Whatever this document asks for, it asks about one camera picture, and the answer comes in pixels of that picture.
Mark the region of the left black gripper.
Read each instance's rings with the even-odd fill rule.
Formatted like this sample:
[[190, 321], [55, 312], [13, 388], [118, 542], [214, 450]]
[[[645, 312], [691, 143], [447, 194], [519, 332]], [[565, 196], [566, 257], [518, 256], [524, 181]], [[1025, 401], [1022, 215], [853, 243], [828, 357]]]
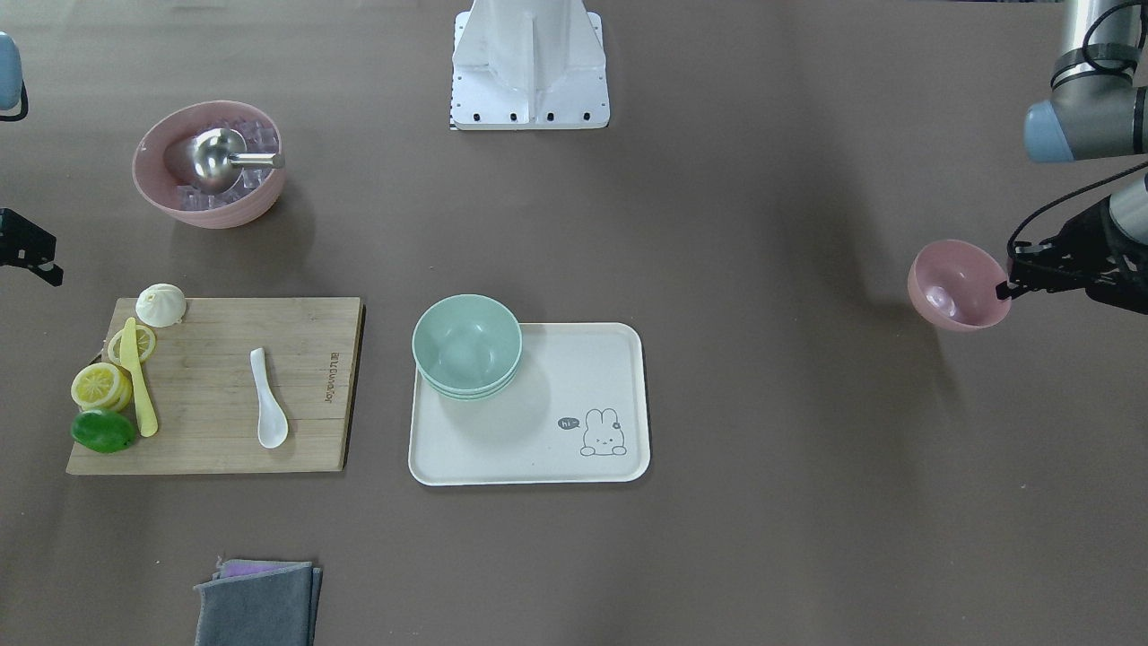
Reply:
[[1103, 305], [1145, 314], [1145, 244], [1123, 233], [1109, 204], [1102, 199], [1038, 244], [1010, 241], [1008, 279], [996, 285], [996, 299], [1083, 289]]

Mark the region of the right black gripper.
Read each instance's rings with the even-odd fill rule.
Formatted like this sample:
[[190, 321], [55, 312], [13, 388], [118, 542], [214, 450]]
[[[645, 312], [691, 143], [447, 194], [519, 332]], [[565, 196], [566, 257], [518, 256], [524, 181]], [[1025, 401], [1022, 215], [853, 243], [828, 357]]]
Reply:
[[1, 266], [34, 268], [42, 281], [59, 287], [63, 268], [55, 263], [57, 238], [9, 208], [1, 209]]

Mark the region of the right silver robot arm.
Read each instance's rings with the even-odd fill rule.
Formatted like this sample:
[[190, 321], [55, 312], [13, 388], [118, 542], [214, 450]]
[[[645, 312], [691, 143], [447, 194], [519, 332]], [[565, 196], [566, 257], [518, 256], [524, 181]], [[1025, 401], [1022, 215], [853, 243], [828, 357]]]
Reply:
[[[24, 120], [30, 111], [20, 50], [8, 33], [1, 33], [1, 122]], [[11, 208], [1, 209], [1, 266], [26, 268], [47, 285], [63, 282], [55, 263], [57, 238]]]

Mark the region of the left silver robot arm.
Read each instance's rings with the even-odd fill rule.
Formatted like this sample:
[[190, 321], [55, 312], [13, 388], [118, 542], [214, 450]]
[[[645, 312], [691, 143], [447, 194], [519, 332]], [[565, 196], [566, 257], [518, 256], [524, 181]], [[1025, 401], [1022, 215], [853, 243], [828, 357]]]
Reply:
[[[1070, 1], [1050, 95], [1024, 120], [1030, 159], [1066, 163], [1145, 158], [1145, 86], [1135, 84], [1145, 54], [1145, 1]], [[1052, 238], [1007, 242], [1008, 277], [996, 297], [1083, 290], [1122, 310], [1147, 310], [1145, 179], [1069, 218]]]

